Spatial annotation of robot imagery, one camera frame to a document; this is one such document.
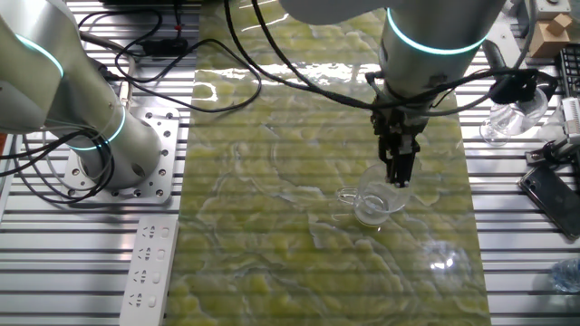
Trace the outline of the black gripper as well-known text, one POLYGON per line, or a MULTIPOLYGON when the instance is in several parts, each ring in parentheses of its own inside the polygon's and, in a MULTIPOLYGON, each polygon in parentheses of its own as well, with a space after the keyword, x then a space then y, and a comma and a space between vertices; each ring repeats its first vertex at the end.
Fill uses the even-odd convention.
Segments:
POLYGON ((411 181, 415 152, 421 151, 417 136, 425 130, 426 120, 414 120, 398 110, 376 110, 372 113, 372 126, 379 140, 379 151, 384 152, 381 160, 385 164, 385 180, 392 185, 397 185, 399 181, 401 187, 407 187, 411 181), (395 149, 411 152, 400 154, 398 181, 397 157, 391 153, 395 149))

